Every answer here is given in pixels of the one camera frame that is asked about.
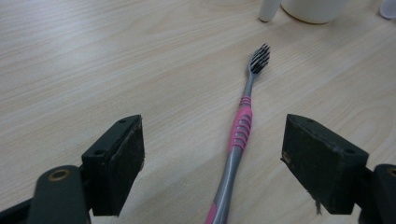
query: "wood grain surface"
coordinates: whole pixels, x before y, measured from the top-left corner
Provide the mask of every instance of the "wood grain surface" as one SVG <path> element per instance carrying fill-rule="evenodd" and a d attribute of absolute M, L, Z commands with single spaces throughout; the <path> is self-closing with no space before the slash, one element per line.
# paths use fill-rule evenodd
<path fill-rule="evenodd" d="M 297 21 L 257 0 L 1 1 L 0 210 L 38 177 L 80 165 L 115 121 L 143 117 L 145 167 L 120 217 L 93 223 L 204 223 L 228 135 L 263 43 L 271 60 L 252 95 L 252 134 L 229 223 L 357 223 L 316 215 L 280 161 L 286 115 L 315 119 L 396 163 L 396 22 L 351 0 L 336 20 Z"/>

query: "toothbrush handle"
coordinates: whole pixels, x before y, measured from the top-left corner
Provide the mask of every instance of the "toothbrush handle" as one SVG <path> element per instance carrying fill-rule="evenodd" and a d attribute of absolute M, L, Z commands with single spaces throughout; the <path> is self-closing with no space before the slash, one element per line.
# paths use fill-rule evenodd
<path fill-rule="evenodd" d="M 233 193 L 233 182 L 235 181 L 236 172 L 242 158 L 242 152 L 248 143 L 252 116 L 250 97 L 243 96 L 239 103 L 238 112 L 233 120 L 224 172 L 205 224 L 227 223 Z"/>

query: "pink toothbrush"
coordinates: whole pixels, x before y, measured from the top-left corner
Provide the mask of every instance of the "pink toothbrush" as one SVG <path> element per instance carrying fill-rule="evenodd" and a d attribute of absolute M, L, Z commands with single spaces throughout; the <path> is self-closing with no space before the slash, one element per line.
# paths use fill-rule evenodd
<path fill-rule="evenodd" d="M 242 158 L 242 152 L 248 143 L 253 113 L 251 111 L 251 90 L 254 78 L 258 77 L 270 59 L 270 47 L 263 44 L 251 57 L 247 70 L 249 77 L 244 94 L 239 102 L 239 109 L 233 120 L 230 142 L 228 145 L 228 156 L 224 172 L 212 203 L 205 224 L 227 223 L 228 211 L 230 209 L 231 196 L 233 193 L 233 182 L 236 171 Z"/>

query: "screw hole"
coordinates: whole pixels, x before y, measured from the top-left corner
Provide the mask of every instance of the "screw hole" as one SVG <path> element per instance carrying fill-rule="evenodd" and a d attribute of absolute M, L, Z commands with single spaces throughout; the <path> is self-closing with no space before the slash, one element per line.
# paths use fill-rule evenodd
<path fill-rule="evenodd" d="M 67 178 L 69 175 L 70 175 L 69 170 L 65 170 L 65 169 L 57 170 L 57 171 L 52 172 L 49 175 L 49 181 L 54 182 L 54 181 L 63 180 L 65 178 Z"/>
<path fill-rule="evenodd" d="M 104 150 L 96 150 L 93 154 L 95 154 L 95 156 L 101 156 L 103 154 L 105 154 Z"/>
<path fill-rule="evenodd" d="M 396 168 L 389 168 L 388 172 L 390 173 L 390 175 L 392 175 L 393 177 L 396 177 Z"/>

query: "pink rubber grip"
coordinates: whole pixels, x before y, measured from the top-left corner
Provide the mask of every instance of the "pink rubber grip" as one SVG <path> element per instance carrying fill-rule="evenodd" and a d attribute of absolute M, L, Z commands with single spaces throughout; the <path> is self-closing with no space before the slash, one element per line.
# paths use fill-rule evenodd
<path fill-rule="evenodd" d="M 242 150 L 245 150 L 250 135 L 252 118 L 251 99 L 249 96 L 243 96 L 239 102 L 238 112 L 233 120 L 228 152 L 231 152 L 233 147 L 240 147 Z"/>
<path fill-rule="evenodd" d="M 205 224 L 213 223 L 213 219 L 215 219 L 216 212 L 217 212 L 217 207 L 214 203 L 212 203 L 212 206 L 210 207 L 209 215 L 207 215 Z"/>

